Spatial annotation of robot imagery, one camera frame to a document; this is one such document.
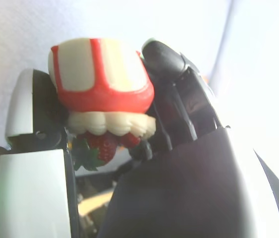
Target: red strawberry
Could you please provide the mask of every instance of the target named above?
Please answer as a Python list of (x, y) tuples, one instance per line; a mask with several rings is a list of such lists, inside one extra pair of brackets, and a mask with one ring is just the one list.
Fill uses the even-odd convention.
[(113, 134), (106, 132), (103, 135), (93, 135), (86, 132), (83, 137), (87, 139), (90, 149), (98, 149), (97, 159), (105, 163), (112, 160), (118, 146), (116, 137)]
[(133, 148), (138, 145), (140, 138), (131, 133), (119, 137), (119, 143), (126, 148)]

